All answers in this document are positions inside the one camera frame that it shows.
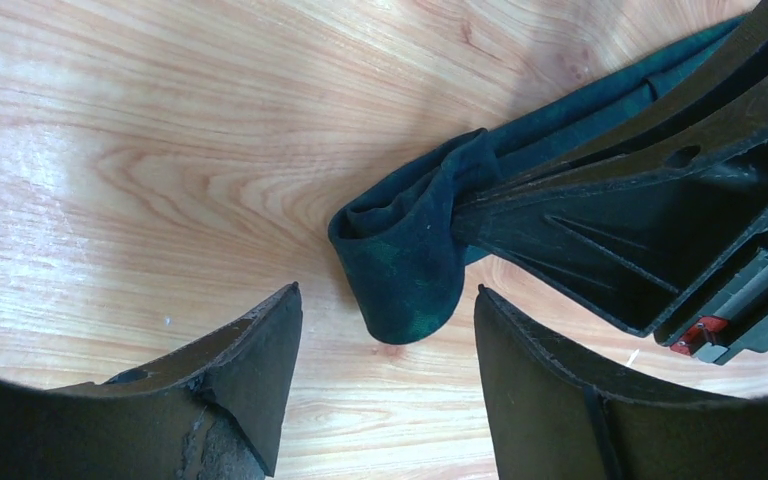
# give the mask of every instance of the cloth fold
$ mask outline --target cloth fold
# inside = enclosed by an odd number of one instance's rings
[[[455,137],[343,207],[328,226],[367,330],[389,344],[420,340],[454,312],[464,268],[486,254],[451,234],[459,198],[556,158],[628,121],[726,40],[736,18],[492,131]]]

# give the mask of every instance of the dark green cloth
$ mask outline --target dark green cloth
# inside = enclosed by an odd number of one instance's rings
[[[676,42],[495,130],[449,140],[337,212],[328,238],[369,333],[405,344],[434,333],[452,315],[464,267],[485,255],[452,238],[459,198],[631,119],[699,67],[740,20]]]

